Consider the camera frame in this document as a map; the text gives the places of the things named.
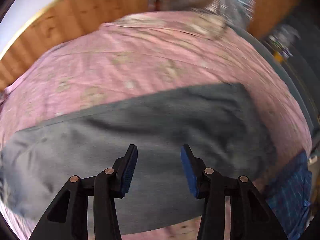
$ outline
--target wrinkled fabric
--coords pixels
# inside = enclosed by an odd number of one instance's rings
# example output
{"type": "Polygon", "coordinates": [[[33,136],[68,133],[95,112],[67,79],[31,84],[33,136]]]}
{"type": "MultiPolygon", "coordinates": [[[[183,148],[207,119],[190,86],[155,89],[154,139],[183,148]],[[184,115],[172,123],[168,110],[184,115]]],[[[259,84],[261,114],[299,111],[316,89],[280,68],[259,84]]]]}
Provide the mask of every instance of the wrinkled fabric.
{"type": "Polygon", "coordinates": [[[122,234],[201,214],[203,202],[195,201],[186,185],[182,145],[189,144],[208,167],[233,178],[246,174],[257,179],[277,155],[243,85],[169,90],[15,133],[0,152],[0,182],[8,185],[0,187],[1,200],[15,213],[39,220],[66,178],[87,178],[112,167],[131,143],[138,147],[139,160],[130,194],[116,201],[122,234]]]}
{"type": "Polygon", "coordinates": [[[264,193],[288,240],[298,240],[305,230],[311,205],[311,178],[303,151],[283,168],[264,193]]]}
{"type": "MultiPolygon", "coordinates": [[[[131,15],[49,50],[6,90],[1,147],[17,130],[82,108],[189,85],[240,82],[277,149],[277,162],[256,181],[262,189],[298,152],[309,154],[308,126],[262,56],[230,28],[221,32],[220,25],[212,32],[206,22],[210,20],[194,12],[131,15]]],[[[196,230],[190,225],[190,232],[196,230]]],[[[12,228],[17,232],[19,226],[12,228]]]]}

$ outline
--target yellow object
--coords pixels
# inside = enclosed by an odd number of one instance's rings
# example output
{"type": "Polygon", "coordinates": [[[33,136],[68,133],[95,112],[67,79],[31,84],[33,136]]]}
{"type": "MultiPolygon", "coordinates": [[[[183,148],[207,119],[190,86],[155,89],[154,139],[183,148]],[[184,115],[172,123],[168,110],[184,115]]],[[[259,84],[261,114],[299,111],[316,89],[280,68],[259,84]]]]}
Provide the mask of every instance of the yellow object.
{"type": "Polygon", "coordinates": [[[275,60],[276,60],[277,62],[282,63],[283,57],[281,56],[281,54],[280,54],[279,52],[276,51],[276,52],[273,54],[273,57],[275,58],[275,60]]]}

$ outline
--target pink fabric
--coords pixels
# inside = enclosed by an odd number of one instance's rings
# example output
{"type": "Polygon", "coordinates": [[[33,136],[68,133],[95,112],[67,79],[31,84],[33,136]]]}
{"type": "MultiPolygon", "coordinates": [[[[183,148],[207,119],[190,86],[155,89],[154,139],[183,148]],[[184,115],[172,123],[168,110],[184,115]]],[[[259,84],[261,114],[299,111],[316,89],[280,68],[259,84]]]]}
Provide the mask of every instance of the pink fabric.
{"type": "MultiPolygon", "coordinates": [[[[298,152],[310,152],[311,137],[272,67],[230,28],[221,34],[222,26],[194,12],[146,13],[56,46],[6,90],[1,147],[18,130],[79,109],[178,87],[240,82],[278,153],[278,162],[255,182],[261,189],[298,152]]],[[[152,239],[164,239],[162,233],[152,239]]]]}

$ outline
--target wooden wall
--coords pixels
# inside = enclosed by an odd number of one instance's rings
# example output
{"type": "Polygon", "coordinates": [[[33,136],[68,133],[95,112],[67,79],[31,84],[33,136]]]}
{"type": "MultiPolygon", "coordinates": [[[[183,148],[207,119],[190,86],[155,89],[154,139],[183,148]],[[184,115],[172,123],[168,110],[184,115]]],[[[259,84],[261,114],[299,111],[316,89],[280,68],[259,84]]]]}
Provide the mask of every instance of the wooden wall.
{"type": "Polygon", "coordinates": [[[147,11],[147,0],[59,0],[36,19],[0,60],[0,90],[47,50],[91,33],[103,22],[147,11]]]}
{"type": "Polygon", "coordinates": [[[300,0],[256,0],[253,19],[247,31],[257,39],[272,29],[298,5],[300,0]]]}

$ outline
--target clear plastic bag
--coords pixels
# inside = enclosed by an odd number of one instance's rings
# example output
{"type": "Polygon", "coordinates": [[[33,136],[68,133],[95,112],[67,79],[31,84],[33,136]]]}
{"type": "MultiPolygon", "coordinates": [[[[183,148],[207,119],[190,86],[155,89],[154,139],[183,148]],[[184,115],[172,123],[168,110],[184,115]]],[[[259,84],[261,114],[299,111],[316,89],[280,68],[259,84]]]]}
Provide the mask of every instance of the clear plastic bag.
{"type": "Polygon", "coordinates": [[[255,0],[167,0],[164,10],[195,10],[223,16],[228,24],[246,29],[255,0]]]}

